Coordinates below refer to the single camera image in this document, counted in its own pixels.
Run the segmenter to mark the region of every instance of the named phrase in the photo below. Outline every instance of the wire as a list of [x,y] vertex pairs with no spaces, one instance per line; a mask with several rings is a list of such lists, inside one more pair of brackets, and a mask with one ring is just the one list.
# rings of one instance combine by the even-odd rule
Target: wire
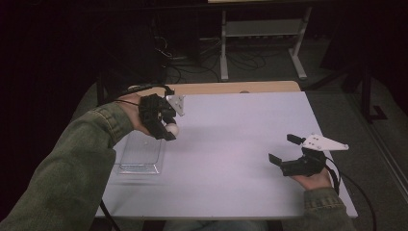
[[120,231],[119,226],[117,226],[115,220],[112,218],[111,214],[109,213],[108,209],[105,206],[105,203],[103,202],[103,200],[101,200],[101,203],[99,205],[101,207],[101,210],[103,212],[103,214],[105,215],[105,217],[111,222],[112,226],[114,227],[114,229],[116,231]]
[[114,100],[114,102],[128,103],[128,104],[135,105],[135,106],[137,106],[137,107],[139,106],[139,104],[132,103],[132,102],[129,102],[129,101],[126,101],[126,100],[121,100],[121,99]]
[[326,157],[327,160],[329,160],[331,163],[333,163],[334,167],[336,167],[336,170],[339,174],[339,186],[342,183],[342,173],[339,171],[339,168],[337,167],[337,165],[334,163],[334,161],[328,157]]
[[317,158],[314,158],[314,157],[309,157],[309,158],[314,160],[314,161],[318,161],[318,162],[324,164],[324,167],[326,167],[329,170],[330,175],[333,178],[333,182],[334,182],[334,185],[335,185],[334,188],[335,188],[337,194],[339,194],[339,186],[340,186],[340,182],[342,180],[342,177],[345,177],[349,182],[351,182],[358,189],[358,191],[360,191],[361,195],[365,198],[367,204],[370,207],[370,212],[371,212],[371,217],[372,217],[372,230],[376,231],[377,230],[377,217],[375,215],[375,212],[374,212],[374,209],[373,209],[373,207],[371,205],[369,197],[366,195],[364,190],[355,181],[353,181],[349,176],[345,175],[342,171],[340,171],[340,169],[336,166],[336,164],[334,164],[333,160],[326,157],[327,160],[329,160],[330,162],[333,163],[333,165],[336,167],[337,171],[339,172],[338,184],[336,184],[337,176],[336,176],[336,172],[333,169],[331,169],[326,163],[322,162],[321,160],[319,160]]
[[347,176],[343,172],[342,172],[342,176],[345,177],[349,182],[351,182],[360,191],[360,193],[363,195],[363,197],[366,199],[367,204],[370,207],[371,216],[372,216],[372,230],[376,231],[377,230],[377,217],[375,215],[374,208],[371,205],[369,197],[366,195],[366,193],[363,191],[363,189],[355,181],[353,181],[349,176]]

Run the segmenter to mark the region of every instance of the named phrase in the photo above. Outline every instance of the dark background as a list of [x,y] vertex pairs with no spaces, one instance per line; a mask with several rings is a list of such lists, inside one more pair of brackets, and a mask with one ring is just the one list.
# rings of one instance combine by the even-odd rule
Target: dark background
[[[192,59],[198,38],[219,36],[220,11],[109,17],[83,12],[146,6],[143,1],[115,2],[0,3],[0,76],[6,105],[2,109],[0,219],[25,191],[35,168],[50,153],[97,78],[103,76],[110,91],[134,83],[163,82],[161,64],[166,60],[154,49],[155,35],[167,37]],[[314,8],[306,37],[332,38],[323,60],[327,68],[339,69],[365,55],[370,74],[390,89],[408,114],[408,18],[406,4],[401,2]],[[284,15],[298,11],[286,10]],[[254,19],[270,16],[268,11],[245,13]],[[240,19],[242,11],[231,15]],[[152,21],[158,24],[152,27]]]

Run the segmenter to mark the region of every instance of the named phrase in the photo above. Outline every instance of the white tabletop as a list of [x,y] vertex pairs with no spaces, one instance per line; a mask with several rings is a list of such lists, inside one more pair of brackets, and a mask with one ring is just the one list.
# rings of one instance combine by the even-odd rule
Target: white tabletop
[[[304,92],[198,94],[176,118],[180,134],[166,143],[162,173],[112,172],[103,200],[111,215],[132,218],[295,218],[303,189],[282,176],[268,153],[295,160],[287,134],[321,134]],[[127,139],[115,147],[117,159]],[[357,212],[344,187],[341,199]]]

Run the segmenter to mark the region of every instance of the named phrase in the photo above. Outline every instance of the green jacket sleeve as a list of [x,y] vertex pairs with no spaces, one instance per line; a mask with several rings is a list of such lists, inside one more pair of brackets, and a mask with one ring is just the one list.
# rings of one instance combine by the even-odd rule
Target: green jacket sleeve
[[70,123],[0,230],[89,230],[115,163],[113,147],[132,130],[115,103]]
[[303,230],[355,230],[345,205],[333,188],[305,191],[304,203]]

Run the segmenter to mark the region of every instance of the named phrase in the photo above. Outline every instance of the clear plastic box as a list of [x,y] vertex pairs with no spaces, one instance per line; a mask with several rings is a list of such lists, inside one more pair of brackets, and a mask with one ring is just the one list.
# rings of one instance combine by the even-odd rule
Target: clear plastic box
[[141,132],[129,134],[117,168],[119,174],[159,174],[162,172],[166,141]]

